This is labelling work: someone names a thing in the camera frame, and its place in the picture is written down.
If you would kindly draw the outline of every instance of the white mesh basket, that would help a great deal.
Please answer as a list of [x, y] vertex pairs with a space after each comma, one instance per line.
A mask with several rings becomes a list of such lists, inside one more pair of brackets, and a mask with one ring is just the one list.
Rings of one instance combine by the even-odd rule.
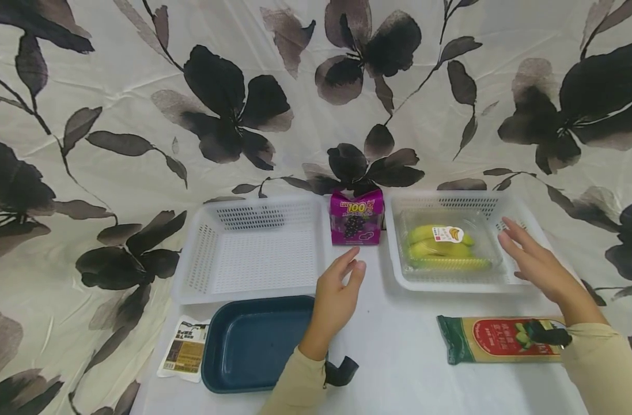
[[[415, 209], [433, 210], [452, 214], [481, 213], [486, 218], [486, 230], [492, 237], [491, 244], [502, 257], [502, 262], [491, 271], [456, 273], [431, 271], [428, 273], [407, 272], [402, 266], [403, 245], [400, 242], [406, 233], [400, 229], [398, 220], [404, 211]], [[389, 253], [398, 283], [411, 291], [469, 292], [469, 293], [517, 293], [534, 292], [533, 285], [516, 278], [516, 262], [500, 247], [496, 236], [505, 228], [502, 217], [516, 220], [544, 248], [551, 249], [542, 228], [526, 205], [507, 191], [393, 191], [385, 199], [385, 220]]]
[[329, 241], [322, 197], [208, 203], [190, 224], [172, 297], [194, 304], [313, 294]]

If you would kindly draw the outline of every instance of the floral fabric backdrop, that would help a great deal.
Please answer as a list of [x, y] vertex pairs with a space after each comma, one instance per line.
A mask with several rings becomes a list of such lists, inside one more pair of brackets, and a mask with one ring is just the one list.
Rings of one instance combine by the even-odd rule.
[[0, 0], [0, 414], [126, 414], [204, 202], [526, 198], [632, 345], [632, 0]]

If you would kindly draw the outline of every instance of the white tablecloth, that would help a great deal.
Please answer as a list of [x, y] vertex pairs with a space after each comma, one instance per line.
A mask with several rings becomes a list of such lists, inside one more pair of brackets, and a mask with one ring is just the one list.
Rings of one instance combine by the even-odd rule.
[[[344, 252], [345, 248], [336, 248]], [[556, 315], [541, 294], [419, 293], [394, 280], [387, 241], [363, 247], [367, 275], [355, 315], [330, 347], [330, 359], [359, 364], [350, 385], [332, 388], [321, 414], [587, 414], [558, 363], [447, 364], [437, 315]], [[201, 384], [156, 376], [180, 315], [207, 319], [222, 304], [173, 305], [132, 415], [255, 414], [268, 393], [217, 395]]]

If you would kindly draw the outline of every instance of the purple snack bag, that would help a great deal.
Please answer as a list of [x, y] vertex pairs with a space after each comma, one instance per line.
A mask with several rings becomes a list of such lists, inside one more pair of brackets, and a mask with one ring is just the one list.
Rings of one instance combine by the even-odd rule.
[[330, 227], [334, 245], [378, 245], [385, 203], [380, 189], [350, 200], [334, 192], [330, 200]]

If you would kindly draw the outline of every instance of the dark blue tray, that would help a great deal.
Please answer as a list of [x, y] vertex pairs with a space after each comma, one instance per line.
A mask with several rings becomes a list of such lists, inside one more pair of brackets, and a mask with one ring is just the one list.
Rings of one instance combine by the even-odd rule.
[[311, 320], [308, 296], [234, 301], [210, 322], [201, 376], [214, 393], [271, 390]]

